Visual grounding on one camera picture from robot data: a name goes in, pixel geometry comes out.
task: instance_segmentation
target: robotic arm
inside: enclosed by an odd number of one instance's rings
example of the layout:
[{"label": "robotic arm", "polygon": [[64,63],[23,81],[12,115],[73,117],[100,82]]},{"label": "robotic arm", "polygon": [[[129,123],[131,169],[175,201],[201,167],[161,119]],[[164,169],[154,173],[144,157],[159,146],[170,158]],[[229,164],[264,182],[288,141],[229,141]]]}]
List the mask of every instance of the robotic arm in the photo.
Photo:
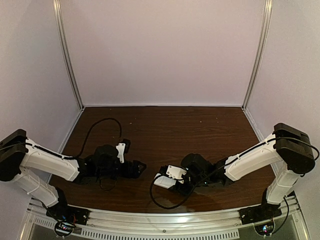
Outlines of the robotic arm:
[{"label": "robotic arm", "polygon": [[129,147],[130,141],[124,139],[116,147],[108,144],[99,146],[94,154],[82,159],[42,147],[27,138],[26,131],[18,129],[0,142],[0,181],[13,182],[28,195],[39,199],[47,210],[47,216],[73,225],[85,225],[89,211],[68,206],[64,192],[45,183],[30,168],[80,185],[118,176],[136,179],[147,166],[140,161],[125,160]]},{"label": "robotic arm", "polygon": [[[183,204],[196,187],[225,187],[243,176],[272,163],[283,167],[273,183],[264,191],[261,205],[239,211],[243,224],[260,222],[280,216],[280,203],[297,180],[315,167],[315,160],[307,134],[284,123],[274,126],[274,132],[248,150],[211,164],[199,154],[188,154],[181,167],[166,165],[160,168],[150,186],[156,205],[173,209]],[[152,195],[154,185],[178,192],[185,200],[172,207],[157,203]]]}]

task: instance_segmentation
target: wood grain surface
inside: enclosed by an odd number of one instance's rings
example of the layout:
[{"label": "wood grain surface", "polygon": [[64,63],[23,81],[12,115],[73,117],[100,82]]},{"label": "wood grain surface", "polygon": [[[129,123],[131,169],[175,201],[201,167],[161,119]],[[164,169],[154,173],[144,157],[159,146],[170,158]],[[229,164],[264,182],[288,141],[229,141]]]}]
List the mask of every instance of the wood grain surface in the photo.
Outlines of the wood grain surface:
[{"label": "wood grain surface", "polygon": [[[179,166],[189,153],[199,153],[215,163],[255,145],[258,139],[246,116],[240,107],[87,107],[63,153],[78,154],[90,126],[107,117],[118,119],[122,124],[122,137],[131,140],[126,159],[144,162],[147,169],[138,179],[119,177],[111,191],[101,190],[99,184],[76,185],[53,176],[50,184],[61,188],[71,205],[132,213],[223,210],[259,204],[263,191],[275,178],[271,167],[267,166],[229,187],[199,188],[179,208],[159,208],[150,199],[149,186],[160,166]],[[92,154],[98,146],[115,146],[118,134],[115,122],[100,123],[92,130],[82,157]],[[112,180],[103,181],[106,189],[113,184]],[[154,187],[154,195],[166,206],[183,199],[157,186]]]}]

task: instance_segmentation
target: white backdrop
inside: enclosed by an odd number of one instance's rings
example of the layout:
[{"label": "white backdrop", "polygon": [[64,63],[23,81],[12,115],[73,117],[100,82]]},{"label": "white backdrop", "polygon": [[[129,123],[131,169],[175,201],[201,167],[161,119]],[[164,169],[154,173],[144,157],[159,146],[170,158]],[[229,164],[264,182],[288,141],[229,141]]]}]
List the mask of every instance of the white backdrop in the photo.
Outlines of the white backdrop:
[{"label": "white backdrop", "polygon": [[85,106],[241,106],[264,0],[61,1]]},{"label": "white backdrop", "polygon": [[[273,1],[270,31],[248,109],[266,137],[284,122],[320,149],[320,2]],[[311,239],[319,239],[320,162],[297,183]]]},{"label": "white backdrop", "polygon": [[[0,1],[0,140],[18,128],[57,151],[79,113],[51,0]],[[0,239],[18,237],[30,197],[0,182]]]}]

